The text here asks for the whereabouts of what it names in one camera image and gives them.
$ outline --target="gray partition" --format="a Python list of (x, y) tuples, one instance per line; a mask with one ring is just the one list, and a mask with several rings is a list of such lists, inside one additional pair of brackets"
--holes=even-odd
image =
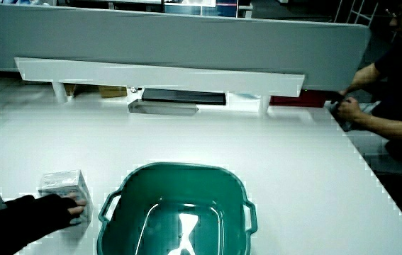
[(361, 62), (363, 25), (0, 4), (0, 71), (14, 57), (305, 74), (338, 90)]

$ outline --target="small box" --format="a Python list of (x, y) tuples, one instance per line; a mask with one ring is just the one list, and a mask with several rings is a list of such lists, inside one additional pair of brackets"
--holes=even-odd
[(42, 177), (38, 192), (41, 196), (58, 194), (65, 196), (69, 193), (76, 193), (77, 199), (85, 199), (87, 204), (79, 218), (74, 218), (70, 224), (75, 225), (81, 222), (90, 222), (92, 219), (92, 201), (81, 170), (63, 171), (46, 174)]
[(99, 86), (102, 98), (127, 96), (127, 88), (122, 86)]

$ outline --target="white table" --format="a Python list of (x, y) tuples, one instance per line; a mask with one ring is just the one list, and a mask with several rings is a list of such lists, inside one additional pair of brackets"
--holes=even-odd
[[(266, 118), (203, 107), (182, 117), (128, 113), (131, 100), (60, 105), (50, 86), (0, 92), (3, 198), (36, 194), (45, 173), (81, 169), (94, 203), (83, 236), (72, 227), (20, 254), (96, 254), (106, 196), (155, 161), (221, 166), (239, 176), (257, 210), (252, 255), (402, 254), (400, 210), (325, 109), (271, 107)], [(259, 105), (247, 103), (253, 111)]]

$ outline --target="red object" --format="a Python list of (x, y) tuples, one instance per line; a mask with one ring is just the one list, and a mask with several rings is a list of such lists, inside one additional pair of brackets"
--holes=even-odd
[(306, 91), (302, 90), (299, 97), (272, 96), (270, 97), (271, 106), (302, 106), (322, 108), (327, 98), (326, 91)]

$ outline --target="white panel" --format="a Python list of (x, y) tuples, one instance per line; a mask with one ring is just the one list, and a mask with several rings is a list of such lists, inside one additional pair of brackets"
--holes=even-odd
[(304, 75), (222, 71), (136, 64), (108, 64), (17, 57), (24, 80), (192, 91), (246, 91), (259, 95), (300, 94)]

